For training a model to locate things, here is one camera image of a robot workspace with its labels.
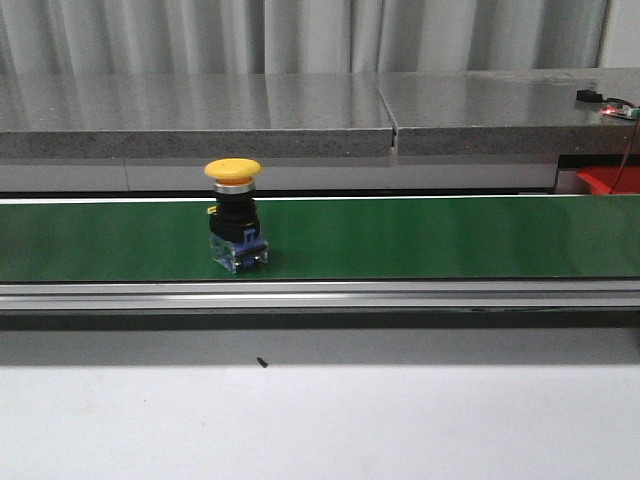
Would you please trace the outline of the green conveyor belt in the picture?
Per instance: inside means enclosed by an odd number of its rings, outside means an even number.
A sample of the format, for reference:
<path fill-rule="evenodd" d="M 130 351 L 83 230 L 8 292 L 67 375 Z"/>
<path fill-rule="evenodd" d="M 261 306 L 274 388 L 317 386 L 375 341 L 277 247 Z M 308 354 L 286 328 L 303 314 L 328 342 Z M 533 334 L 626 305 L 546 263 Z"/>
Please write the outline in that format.
<path fill-rule="evenodd" d="M 204 201 L 5 204 L 4 282 L 226 280 Z M 251 279 L 635 277 L 635 196 L 260 200 Z"/>

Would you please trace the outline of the right grey stone slab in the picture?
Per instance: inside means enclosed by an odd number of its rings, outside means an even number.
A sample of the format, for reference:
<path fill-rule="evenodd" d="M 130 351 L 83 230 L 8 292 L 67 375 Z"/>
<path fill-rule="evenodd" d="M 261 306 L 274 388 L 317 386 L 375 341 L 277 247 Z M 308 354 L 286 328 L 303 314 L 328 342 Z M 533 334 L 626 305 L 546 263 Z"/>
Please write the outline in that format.
<path fill-rule="evenodd" d="M 381 73 L 377 86 L 404 156 L 616 154 L 633 125 L 577 91 L 638 102 L 636 68 Z"/>

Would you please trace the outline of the grey stone slab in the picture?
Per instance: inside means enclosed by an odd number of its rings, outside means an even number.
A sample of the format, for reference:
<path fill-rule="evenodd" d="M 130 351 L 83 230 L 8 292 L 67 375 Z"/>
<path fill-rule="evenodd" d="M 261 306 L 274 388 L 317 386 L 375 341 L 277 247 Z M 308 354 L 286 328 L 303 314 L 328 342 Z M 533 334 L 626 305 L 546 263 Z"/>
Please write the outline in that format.
<path fill-rule="evenodd" d="M 636 68 L 381 73 L 377 86 L 404 156 L 616 154 L 633 125 L 577 91 L 638 102 Z"/>
<path fill-rule="evenodd" d="M 5 158 L 377 157 L 393 140 L 369 75 L 1 79 Z"/>

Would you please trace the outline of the red plastic bin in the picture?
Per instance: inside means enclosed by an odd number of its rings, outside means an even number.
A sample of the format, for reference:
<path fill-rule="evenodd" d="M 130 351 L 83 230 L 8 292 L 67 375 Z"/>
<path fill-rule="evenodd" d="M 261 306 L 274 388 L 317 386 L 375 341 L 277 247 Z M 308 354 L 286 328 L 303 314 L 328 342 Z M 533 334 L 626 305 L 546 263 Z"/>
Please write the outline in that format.
<path fill-rule="evenodd" d="M 577 172 L 592 195 L 638 194 L 640 170 L 638 166 L 625 167 L 618 175 L 618 167 L 586 167 Z"/>

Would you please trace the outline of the small black device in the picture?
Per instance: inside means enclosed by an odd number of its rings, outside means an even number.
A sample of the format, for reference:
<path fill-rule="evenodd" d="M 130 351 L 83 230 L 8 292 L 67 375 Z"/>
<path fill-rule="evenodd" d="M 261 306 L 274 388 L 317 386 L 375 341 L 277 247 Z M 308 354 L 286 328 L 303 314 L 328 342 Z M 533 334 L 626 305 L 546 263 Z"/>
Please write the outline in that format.
<path fill-rule="evenodd" d="M 585 103 L 602 103 L 604 98 L 597 91 L 581 89 L 576 91 L 576 100 Z"/>

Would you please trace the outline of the left grey stone slab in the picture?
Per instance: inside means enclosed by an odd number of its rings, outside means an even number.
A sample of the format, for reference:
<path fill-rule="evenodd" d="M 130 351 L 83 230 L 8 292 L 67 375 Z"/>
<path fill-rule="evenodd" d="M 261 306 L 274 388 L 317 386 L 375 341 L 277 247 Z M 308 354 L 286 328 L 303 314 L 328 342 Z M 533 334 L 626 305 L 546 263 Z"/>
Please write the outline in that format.
<path fill-rule="evenodd" d="M 369 75 L 1 79 L 5 158 L 377 157 L 393 140 Z"/>

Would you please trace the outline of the circuit board with red light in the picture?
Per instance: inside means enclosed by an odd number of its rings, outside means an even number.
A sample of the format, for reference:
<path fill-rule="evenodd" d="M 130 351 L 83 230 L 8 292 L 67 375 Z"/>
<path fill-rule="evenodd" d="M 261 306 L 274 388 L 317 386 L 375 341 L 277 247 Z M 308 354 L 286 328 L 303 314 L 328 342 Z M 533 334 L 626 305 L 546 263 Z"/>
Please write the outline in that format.
<path fill-rule="evenodd" d="M 610 117 L 636 121 L 639 118 L 639 107 L 627 101 L 610 101 L 605 103 L 601 113 Z"/>

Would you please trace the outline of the grey pleated curtain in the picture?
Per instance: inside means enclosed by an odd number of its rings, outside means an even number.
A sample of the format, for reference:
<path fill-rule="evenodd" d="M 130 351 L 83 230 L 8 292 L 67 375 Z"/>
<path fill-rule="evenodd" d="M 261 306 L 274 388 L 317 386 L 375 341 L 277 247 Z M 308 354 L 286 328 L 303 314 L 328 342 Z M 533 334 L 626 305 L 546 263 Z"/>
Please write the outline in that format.
<path fill-rule="evenodd" d="M 596 67 L 607 1 L 5 1 L 12 74 Z"/>

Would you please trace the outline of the aluminium conveyor frame rail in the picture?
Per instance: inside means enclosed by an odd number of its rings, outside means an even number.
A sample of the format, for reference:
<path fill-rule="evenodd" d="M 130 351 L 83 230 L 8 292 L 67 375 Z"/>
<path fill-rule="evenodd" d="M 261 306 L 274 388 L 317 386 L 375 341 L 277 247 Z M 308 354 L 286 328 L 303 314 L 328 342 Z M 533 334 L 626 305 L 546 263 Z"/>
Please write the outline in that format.
<path fill-rule="evenodd" d="M 10 283 L 4 313 L 56 311 L 626 310 L 636 279 Z"/>

